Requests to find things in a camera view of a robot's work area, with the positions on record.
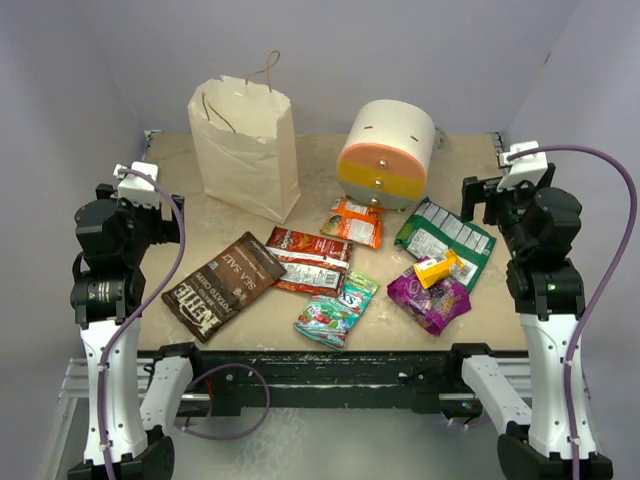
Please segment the brown Kettle chips bag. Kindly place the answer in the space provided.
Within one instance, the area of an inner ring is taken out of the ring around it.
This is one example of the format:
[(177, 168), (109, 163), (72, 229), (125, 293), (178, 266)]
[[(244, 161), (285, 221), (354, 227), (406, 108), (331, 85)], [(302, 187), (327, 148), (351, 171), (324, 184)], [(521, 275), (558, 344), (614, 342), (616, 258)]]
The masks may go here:
[(285, 273), (275, 256), (246, 232), (161, 298), (176, 319), (205, 343)]

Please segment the red Doritos bag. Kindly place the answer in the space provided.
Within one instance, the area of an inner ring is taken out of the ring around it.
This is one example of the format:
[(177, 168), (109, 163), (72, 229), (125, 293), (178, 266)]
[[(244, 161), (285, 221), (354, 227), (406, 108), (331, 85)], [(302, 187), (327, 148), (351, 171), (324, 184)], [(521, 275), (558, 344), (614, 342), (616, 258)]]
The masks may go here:
[(350, 268), (353, 245), (274, 227), (265, 247), (285, 268), (274, 287), (296, 293), (337, 297)]

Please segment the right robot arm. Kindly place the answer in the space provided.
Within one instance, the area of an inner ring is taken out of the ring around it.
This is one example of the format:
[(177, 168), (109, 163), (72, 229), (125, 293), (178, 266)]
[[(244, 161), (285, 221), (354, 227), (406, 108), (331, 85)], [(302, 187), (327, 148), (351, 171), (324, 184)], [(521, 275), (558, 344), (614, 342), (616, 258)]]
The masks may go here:
[(591, 432), (580, 344), (573, 338), (586, 308), (582, 277), (568, 257), (582, 206), (552, 186), (553, 174), (548, 169), (506, 188), (498, 177), (462, 183), (462, 219), (484, 205), (484, 223), (497, 226), (510, 253), (507, 286), (527, 342), (531, 401), (487, 354), (449, 362), (444, 376), (452, 389), (471, 388), (479, 398), (497, 430), (506, 478), (610, 479), (613, 463)]

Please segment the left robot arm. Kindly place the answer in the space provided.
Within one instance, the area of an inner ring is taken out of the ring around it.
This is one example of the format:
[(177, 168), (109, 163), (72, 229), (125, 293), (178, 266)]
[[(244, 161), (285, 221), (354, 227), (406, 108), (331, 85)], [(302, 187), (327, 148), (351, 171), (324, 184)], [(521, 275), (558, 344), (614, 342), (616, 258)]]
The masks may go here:
[(175, 465), (170, 428), (184, 392), (202, 387), (206, 369), (192, 342), (161, 347), (148, 389), (139, 394), (138, 339), (145, 277), (140, 265), (152, 244), (184, 242), (184, 199), (135, 204), (134, 194), (108, 184), (74, 215), (81, 252), (70, 294), (88, 367), (89, 425), (83, 460), (70, 479), (169, 479)]

